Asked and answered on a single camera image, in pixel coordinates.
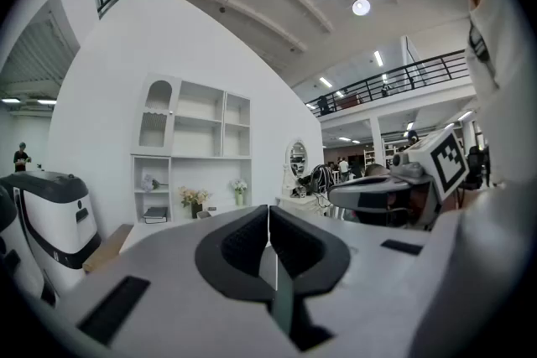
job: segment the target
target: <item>vase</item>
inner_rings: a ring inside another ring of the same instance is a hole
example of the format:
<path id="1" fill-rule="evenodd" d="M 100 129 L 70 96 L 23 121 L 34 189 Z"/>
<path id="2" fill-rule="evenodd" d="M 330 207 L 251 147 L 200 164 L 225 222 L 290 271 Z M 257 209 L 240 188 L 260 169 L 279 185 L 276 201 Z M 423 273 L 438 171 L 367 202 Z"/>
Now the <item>vase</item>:
<path id="1" fill-rule="evenodd" d="M 203 210 L 203 206 L 199 203 L 192 203 L 192 219 L 195 220 L 198 217 L 198 212 Z"/>
<path id="2" fill-rule="evenodd" d="M 244 193 L 235 191 L 235 203 L 237 206 L 244 206 Z"/>

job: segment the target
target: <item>book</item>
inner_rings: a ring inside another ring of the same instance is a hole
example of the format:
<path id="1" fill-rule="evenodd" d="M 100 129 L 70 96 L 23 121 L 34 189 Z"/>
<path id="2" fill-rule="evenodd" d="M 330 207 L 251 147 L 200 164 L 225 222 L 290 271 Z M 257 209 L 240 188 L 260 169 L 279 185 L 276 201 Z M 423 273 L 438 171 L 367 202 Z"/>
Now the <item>book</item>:
<path id="1" fill-rule="evenodd" d="M 162 224 L 163 222 L 167 222 L 166 217 L 163 218 L 145 218 L 146 224 Z"/>
<path id="2" fill-rule="evenodd" d="M 150 207 L 143 214 L 143 218 L 165 218 L 167 213 L 167 207 Z"/>

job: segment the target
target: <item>white shirt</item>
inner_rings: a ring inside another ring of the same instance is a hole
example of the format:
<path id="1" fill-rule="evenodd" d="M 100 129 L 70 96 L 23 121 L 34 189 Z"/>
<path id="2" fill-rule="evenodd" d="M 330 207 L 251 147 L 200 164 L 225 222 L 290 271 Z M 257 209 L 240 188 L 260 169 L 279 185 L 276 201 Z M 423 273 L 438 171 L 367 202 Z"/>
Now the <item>white shirt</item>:
<path id="1" fill-rule="evenodd" d="M 517 0 L 480 0 L 470 18 L 490 55 L 483 63 L 467 48 L 467 65 L 490 146 L 493 182 L 537 176 L 529 162 L 537 142 L 537 59 L 534 34 Z"/>
<path id="2" fill-rule="evenodd" d="M 343 174 L 349 171 L 349 163 L 345 160 L 339 162 L 339 170 Z"/>

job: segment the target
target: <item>fluorescent light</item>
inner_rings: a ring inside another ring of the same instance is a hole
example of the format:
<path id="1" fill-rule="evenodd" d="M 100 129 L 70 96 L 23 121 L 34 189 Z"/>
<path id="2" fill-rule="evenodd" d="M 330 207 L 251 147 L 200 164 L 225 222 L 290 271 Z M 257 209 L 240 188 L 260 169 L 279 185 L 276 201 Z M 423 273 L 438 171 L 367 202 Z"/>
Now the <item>fluorescent light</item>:
<path id="1" fill-rule="evenodd" d="M 459 117 L 459 119 L 457 121 L 462 121 L 464 118 L 466 118 L 468 115 L 472 114 L 472 111 L 468 111 L 467 113 L 465 113 L 462 117 Z"/>
<path id="2" fill-rule="evenodd" d="M 319 78 L 319 81 L 322 82 L 328 88 L 332 87 L 332 84 L 330 82 L 328 82 L 325 78 Z"/>
<path id="3" fill-rule="evenodd" d="M 367 15 L 370 9 L 371 3 L 369 3 L 367 0 L 357 0 L 352 5 L 352 11 L 359 16 Z"/>
<path id="4" fill-rule="evenodd" d="M 384 66 L 383 59 L 380 56 L 380 53 L 378 51 L 375 51 L 373 55 L 375 56 L 375 59 L 377 59 L 378 67 Z"/>

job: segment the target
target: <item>cabinet door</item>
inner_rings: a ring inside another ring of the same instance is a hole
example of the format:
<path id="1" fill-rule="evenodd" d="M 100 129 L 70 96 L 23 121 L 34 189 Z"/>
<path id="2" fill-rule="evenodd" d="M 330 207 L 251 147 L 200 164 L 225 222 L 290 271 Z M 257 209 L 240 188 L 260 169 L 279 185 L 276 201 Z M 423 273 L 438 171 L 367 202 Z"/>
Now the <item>cabinet door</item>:
<path id="1" fill-rule="evenodd" d="M 181 79 L 148 75 L 133 125 L 133 154 L 170 156 Z"/>

